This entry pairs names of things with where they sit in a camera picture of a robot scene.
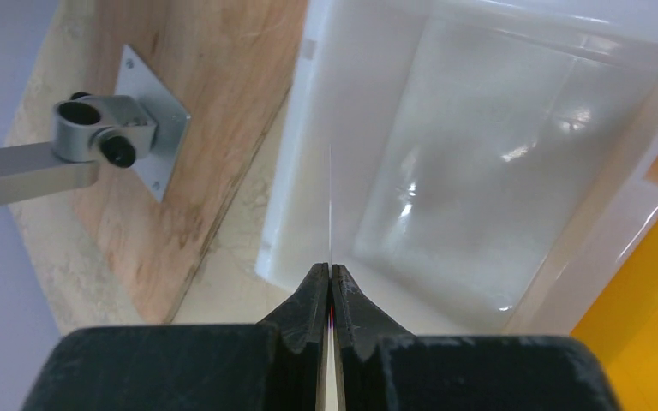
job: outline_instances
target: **wooden board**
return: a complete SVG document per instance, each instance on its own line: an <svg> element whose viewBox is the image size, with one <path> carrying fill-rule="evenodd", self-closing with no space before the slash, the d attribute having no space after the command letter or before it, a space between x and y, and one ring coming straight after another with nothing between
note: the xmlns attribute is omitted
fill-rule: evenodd
<svg viewBox="0 0 658 411"><path fill-rule="evenodd" d="M306 0L98 0L87 92L130 44L192 115L158 203L102 167L75 211L145 321L170 321L290 86Z"/></svg>

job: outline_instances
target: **black knob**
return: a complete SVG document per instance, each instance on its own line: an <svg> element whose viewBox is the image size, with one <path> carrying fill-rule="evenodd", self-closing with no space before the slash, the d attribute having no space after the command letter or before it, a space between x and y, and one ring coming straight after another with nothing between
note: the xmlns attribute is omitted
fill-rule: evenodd
<svg viewBox="0 0 658 411"><path fill-rule="evenodd" d="M105 155L110 164L121 169L127 169L135 163L137 153L129 140L121 135L108 138L99 145L99 150Z"/></svg>
<svg viewBox="0 0 658 411"><path fill-rule="evenodd" d="M72 94L72 96L69 97L69 99L70 99L70 100L76 100L76 99L78 99L78 98L82 98L82 97L86 97L86 96L91 96L91 95L92 95L92 94L90 94L90 93L88 93L88 92L76 92L76 93Z"/></svg>

